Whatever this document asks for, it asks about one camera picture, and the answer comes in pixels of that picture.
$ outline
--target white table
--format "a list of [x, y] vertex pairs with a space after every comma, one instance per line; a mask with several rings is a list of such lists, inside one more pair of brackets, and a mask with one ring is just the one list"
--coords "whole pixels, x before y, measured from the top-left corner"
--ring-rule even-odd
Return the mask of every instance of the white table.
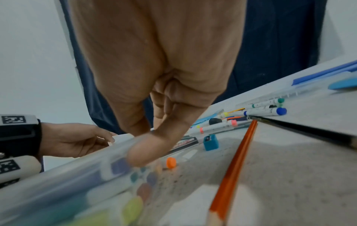
[[[357, 54], [319, 64], [214, 104], [202, 116], [355, 59]], [[279, 120], [357, 134], [357, 91], [326, 91], [307, 101], [287, 101], [285, 107], [288, 114]], [[167, 219], [170, 226], [204, 225], [209, 204], [245, 132], [218, 134], [219, 150], [205, 152], [202, 145], [196, 146], [198, 153], [188, 162], [165, 171], [139, 224], [165, 225]], [[227, 225], [356, 225], [356, 210], [356, 152], [258, 124]]]

